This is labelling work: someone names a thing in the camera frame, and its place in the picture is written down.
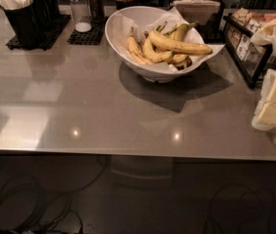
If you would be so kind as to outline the front black utensil cup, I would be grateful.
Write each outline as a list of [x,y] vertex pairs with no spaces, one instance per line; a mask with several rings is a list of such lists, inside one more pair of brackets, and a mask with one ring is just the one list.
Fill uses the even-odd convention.
[[35,48],[40,39],[40,29],[33,11],[33,0],[0,0],[0,7],[20,45],[24,49]]

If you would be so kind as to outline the brown napkin dispenser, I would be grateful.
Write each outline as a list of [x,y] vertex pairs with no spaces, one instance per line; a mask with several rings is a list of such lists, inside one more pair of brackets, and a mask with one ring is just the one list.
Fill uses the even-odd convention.
[[197,20],[205,42],[215,42],[223,13],[222,0],[173,0],[172,5],[188,22]]

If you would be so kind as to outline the black utensil cup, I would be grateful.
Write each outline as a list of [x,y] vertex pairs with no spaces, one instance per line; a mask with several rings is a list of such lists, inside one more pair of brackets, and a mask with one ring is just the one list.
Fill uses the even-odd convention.
[[32,0],[33,11],[43,31],[49,31],[59,15],[58,0]]
[[40,29],[33,11],[33,0],[0,0],[0,7],[20,45],[24,49],[35,48],[40,39]]

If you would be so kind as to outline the black rubber mat left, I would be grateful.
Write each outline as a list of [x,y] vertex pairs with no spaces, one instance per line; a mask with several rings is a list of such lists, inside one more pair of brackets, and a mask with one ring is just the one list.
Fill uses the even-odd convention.
[[68,25],[71,20],[70,15],[59,15],[54,20],[54,27],[48,31],[45,31],[41,34],[41,38],[31,47],[24,47],[17,36],[11,38],[6,46],[12,49],[24,49],[24,50],[34,50],[34,49],[42,49],[44,51],[49,50],[53,47],[53,45],[58,40],[59,36]]

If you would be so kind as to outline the rear black utensil cup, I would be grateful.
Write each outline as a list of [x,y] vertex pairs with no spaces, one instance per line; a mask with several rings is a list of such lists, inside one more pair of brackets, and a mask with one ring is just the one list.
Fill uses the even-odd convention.
[[49,31],[59,15],[58,0],[32,0],[33,11],[43,31]]

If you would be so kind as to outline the black rubber mat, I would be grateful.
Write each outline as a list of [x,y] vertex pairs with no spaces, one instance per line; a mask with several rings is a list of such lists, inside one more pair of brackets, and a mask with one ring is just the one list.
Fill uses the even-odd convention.
[[88,23],[91,29],[87,32],[79,32],[75,28],[76,23],[73,21],[67,42],[71,45],[99,45],[104,34],[105,21],[92,22],[89,17],[85,17],[83,22]]
[[17,36],[11,38],[6,46],[12,49],[24,49],[24,50],[34,50],[34,49],[42,49],[44,51],[49,50],[53,47],[53,45],[58,40],[59,36],[68,25],[71,20],[70,15],[59,15],[54,20],[54,27],[48,31],[45,31],[41,34],[41,38],[31,47],[24,47]]

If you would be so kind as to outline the clear salt shaker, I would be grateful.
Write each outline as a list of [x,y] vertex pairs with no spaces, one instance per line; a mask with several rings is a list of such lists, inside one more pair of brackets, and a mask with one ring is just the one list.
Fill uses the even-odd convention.
[[87,0],[69,0],[75,30],[80,33],[92,29]]

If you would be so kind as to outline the lower small yellow banana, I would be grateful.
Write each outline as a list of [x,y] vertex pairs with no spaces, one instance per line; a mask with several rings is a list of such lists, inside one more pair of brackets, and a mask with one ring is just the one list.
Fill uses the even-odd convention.
[[189,55],[177,54],[174,55],[170,64],[173,65],[178,70],[183,70],[192,64],[192,59]]

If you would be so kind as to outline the left yellow banana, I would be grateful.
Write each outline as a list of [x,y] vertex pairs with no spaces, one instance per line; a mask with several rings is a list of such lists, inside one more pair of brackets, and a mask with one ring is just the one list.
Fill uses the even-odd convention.
[[140,49],[138,42],[134,37],[134,28],[130,28],[129,37],[127,38],[126,48],[131,57],[139,64],[152,64],[152,61],[146,58]]

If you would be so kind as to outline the middle curved yellow banana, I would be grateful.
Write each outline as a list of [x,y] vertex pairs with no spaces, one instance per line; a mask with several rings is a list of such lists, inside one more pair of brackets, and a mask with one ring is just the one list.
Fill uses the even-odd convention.
[[169,62],[175,55],[173,51],[156,53],[149,37],[144,41],[142,52],[147,59],[150,59],[154,63]]

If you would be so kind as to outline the greenish banana at back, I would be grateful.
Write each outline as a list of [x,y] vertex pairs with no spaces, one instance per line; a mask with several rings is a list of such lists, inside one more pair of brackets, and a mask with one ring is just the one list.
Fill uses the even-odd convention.
[[199,25],[198,21],[194,21],[192,23],[180,23],[176,27],[174,27],[173,29],[165,33],[165,36],[173,40],[183,41],[187,32],[191,28],[194,28],[198,25]]

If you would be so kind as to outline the black rubber mat centre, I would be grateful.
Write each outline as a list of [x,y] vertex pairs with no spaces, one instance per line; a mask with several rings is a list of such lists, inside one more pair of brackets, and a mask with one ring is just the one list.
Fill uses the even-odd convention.
[[99,45],[104,34],[105,21],[92,22],[89,17],[85,17],[83,22],[88,23],[91,29],[87,32],[79,32],[75,28],[76,23],[73,21],[67,42],[71,45]]

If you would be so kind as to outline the dark pepper shaker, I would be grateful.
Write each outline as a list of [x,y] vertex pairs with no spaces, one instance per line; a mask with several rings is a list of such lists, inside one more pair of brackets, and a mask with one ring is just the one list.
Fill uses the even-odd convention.
[[103,22],[105,19],[103,0],[88,0],[93,22]]

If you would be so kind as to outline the large top yellow banana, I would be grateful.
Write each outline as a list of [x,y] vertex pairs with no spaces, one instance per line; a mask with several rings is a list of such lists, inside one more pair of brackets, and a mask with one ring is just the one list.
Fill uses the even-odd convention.
[[152,30],[148,38],[151,43],[161,49],[171,50],[180,54],[188,54],[192,56],[209,55],[213,49],[205,44],[182,42],[166,37],[157,30]]

